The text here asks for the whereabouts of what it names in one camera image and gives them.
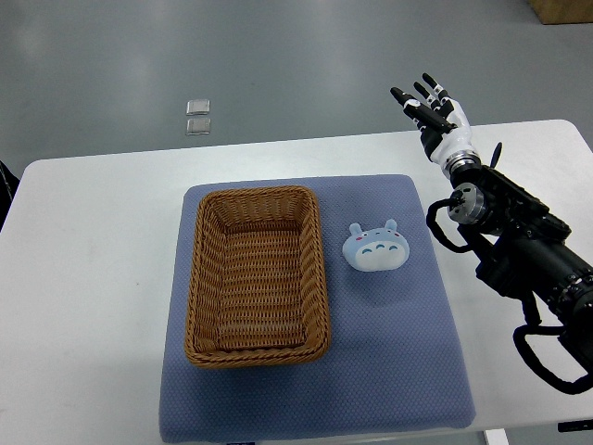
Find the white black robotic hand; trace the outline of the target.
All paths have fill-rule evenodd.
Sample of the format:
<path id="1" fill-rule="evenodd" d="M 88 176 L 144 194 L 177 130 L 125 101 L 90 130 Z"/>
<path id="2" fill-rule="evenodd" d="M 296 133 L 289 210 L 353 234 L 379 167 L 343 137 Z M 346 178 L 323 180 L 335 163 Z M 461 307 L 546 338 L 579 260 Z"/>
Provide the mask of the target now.
<path id="1" fill-rule="evenodd" d="M 478 158 L 472 145 L 472 129 L 460 103 L 428 73 L 422 78 L 425 85 L 413 84 L 421 99 L 396 86 L 390 94 L 420 131 L 426 157 L 449 174 L 454 161 Z"/>

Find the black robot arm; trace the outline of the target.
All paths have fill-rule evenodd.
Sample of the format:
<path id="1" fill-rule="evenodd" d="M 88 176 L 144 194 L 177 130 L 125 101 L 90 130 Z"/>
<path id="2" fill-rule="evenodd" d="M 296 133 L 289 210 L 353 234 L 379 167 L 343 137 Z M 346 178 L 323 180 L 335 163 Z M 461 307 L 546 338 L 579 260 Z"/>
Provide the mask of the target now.
<path id="1" fill-rule="evenodd" d="M 568 249 L 570 227 L 549 207 L 464 147 L 448 155 L 444 173 L 454 190 L 433 203 L 426 223 L 435 239 L 479 259 L 476 277 L 502 297 L 521 301 L 525 323 L 513 332 L 525 364 L 562 393 L 592 388 L 592 267 Z M 547 369 L 527 342 L 556 337 L 587 373 L 564 381 Z"/>

